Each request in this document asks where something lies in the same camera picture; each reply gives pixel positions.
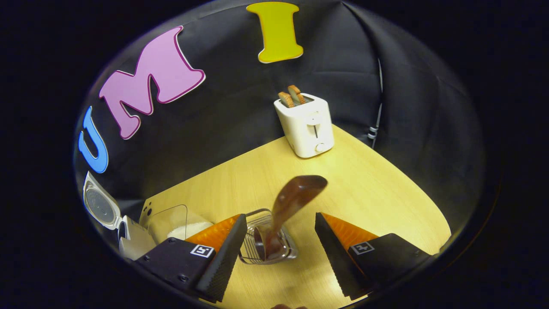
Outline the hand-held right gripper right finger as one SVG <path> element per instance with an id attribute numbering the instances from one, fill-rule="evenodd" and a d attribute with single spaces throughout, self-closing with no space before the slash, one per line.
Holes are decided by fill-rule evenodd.
<path id="1" fill-rule="evenodd" d="M 431 254 L 396 233 L 377 236 L 327 213 L 315 214 L 314 230 L 345 297 L 382 290 L 431 260 Z"/>

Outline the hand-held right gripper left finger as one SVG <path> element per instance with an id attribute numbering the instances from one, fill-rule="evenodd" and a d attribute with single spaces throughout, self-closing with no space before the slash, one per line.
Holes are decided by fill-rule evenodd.
<path id="1" fill-rule="evenodd" d="M 135 266 L 177 294 L 221 302 L 246 231 L 246 215 L 237 214 L 187 240 L 168 237 Z"/>

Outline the white rice heap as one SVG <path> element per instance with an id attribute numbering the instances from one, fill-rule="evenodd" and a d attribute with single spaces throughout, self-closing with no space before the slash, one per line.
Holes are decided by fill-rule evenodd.
<path id="1" fill-rule="evenodd" d="M 208 227 L 211 227 L 212 225 L 213 223 L 207 221 L 182 225 L 180 227 L 176 227 L 170 233 L 168 233 L 167 238 L 174 237 L 179 240 L 186 240 L 189 237 L 196 235 L 196 233 L 199 233 L 207 229 Z"/>

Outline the clear wire chopstick holder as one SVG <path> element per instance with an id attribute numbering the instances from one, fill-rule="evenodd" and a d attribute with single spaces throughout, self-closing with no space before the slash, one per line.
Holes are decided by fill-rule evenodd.
<path id="1" fill-rule="evenodd" d="M 286 227 L 278 232 L 276 242 L 271 248 L 277 249 L 273 254 L 266 254 L 262 236 L 259 234 L 272 223 L 272 212 L 269 209 L 257 209 L 245 214 L 247 231 L 239 252 L 239 260 L 247 265 L 269 265 L 294 259 L 298 255 L 295 242 Z"/>

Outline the brown wooden spoon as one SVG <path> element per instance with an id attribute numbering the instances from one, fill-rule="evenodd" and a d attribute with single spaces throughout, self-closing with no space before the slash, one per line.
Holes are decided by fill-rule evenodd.
<path id="1" fill-rule="evenodd" d="M 285 253 L 280 232 L 286 221 L 309 204 L 328 185 L 328 180 L 320 175 L 301 175 L 289 180 L 273 202 L 271 222 L 257 226 L 253 239 L 259 258 L 272 261 Z"/>

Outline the white rice cooker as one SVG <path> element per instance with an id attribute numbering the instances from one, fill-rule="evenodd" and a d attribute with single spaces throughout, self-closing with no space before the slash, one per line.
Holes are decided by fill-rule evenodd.
<path id="1" fill-rule="evenodd" d="M 152 235 L 127 215 L 122 215 L 118 202 L 88 171 L 83 186 L 84 205 L 103 227 L 116 231 L 118 252 L 135 261 L 157 246 Z"/>

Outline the clear plastic rice box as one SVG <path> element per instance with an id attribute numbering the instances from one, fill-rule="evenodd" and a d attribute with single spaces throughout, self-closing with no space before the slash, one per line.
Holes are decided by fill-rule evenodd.
<path id="1" fill-rule="evenodd" d="M 145 227 L 155 243 L 159 244 L 166 240 L 167 234 L 176 227 L 203 221 L 211 222 L 187 205 L 165 205 L 149 201 L 143 206 L 139 224 Z"/>

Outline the white toaster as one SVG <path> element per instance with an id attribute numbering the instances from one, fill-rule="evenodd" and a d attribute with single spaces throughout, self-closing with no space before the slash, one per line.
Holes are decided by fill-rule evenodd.
<path id="1" fill-rule="evenodd" d="M 283 133 L 295 152 L 302 158 L 317 156 L 332 149 L 335 138 L 328 102 L 304 93 L 306 104 L 288 108 L 281 99 L 273 102 Z"/>

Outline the black backdrop cloth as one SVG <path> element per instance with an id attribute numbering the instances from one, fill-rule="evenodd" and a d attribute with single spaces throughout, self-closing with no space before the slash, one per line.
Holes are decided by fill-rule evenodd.
<path id="1" fill-rule="evenodd" d="M 290 0 L 304 54 L 259 62 L 251 0 L 216 0 L 167 20 L 102 69 L 75 129 L 77 192 L 96 179 L 121 201 L 144 201 L 283 136 L 273 101 L 288 84 L 327 100 L 332 121 L 409 176 L 462 229 L 486 178 L 472 96 L 450 66 L 390 20 L 345 0 Z"/>

